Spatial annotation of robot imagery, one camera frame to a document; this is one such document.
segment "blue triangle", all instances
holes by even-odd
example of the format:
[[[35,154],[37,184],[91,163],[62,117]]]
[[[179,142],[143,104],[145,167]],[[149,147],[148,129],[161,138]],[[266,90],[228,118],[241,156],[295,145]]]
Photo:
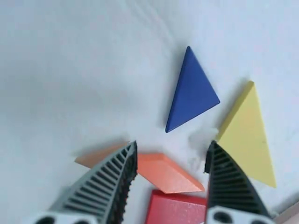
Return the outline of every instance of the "blue triangle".
[[[165,131],[172,131],[219,103],[213,87],[188,46]]]

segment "yellow triangle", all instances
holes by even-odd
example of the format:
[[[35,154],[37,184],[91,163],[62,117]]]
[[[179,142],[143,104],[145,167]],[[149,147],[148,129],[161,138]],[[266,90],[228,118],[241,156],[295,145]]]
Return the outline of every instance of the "yellow triangle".
[[[247,83],[216,140],[247,176],[276,187],[254,82]]]

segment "white cloth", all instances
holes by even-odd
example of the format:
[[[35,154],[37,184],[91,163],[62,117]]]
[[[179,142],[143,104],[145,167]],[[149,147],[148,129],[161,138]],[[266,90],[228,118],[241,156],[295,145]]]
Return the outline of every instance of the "white cloth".
[[[47,209],[87,170],[72,162],[78,152],[119,138],[165,152],[206,185],[203,164],[194,168],[206,140],[194,139],[219,127],[245,79],[278,187],[254,184],[276,208],[299,188],[298,11],[294,0],[2,1],[2,222]],[[187,45],[221,103],[166,134]],[[152,188],[136,178],[125,224],[144,221]]]

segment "red square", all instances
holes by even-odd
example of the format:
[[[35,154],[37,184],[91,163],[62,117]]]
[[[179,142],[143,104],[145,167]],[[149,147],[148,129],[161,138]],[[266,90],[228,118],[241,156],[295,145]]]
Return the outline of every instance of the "red square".
[[[145,224],[200,224],[205,215],[205,198],[153,190]]]

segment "orange block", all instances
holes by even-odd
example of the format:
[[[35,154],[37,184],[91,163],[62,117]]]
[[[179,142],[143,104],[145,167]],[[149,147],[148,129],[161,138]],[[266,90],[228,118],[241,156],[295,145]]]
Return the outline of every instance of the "orange block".
[[[166,194],[205,191],[200,182],[163,153],[138,154],[138,173]]]
[[[93,168],[95,165],[97,165],[100,161],[105,159],[108,155],[111,153],[114,153],[117,149],[126,146],[128,143],[124,142],[119,145],[112,146],[110,148],[106,148],[101,151],[89,153],[83,156],[79,156],[75,159],[75,162],[78,164],[81,164],[88,168]]]

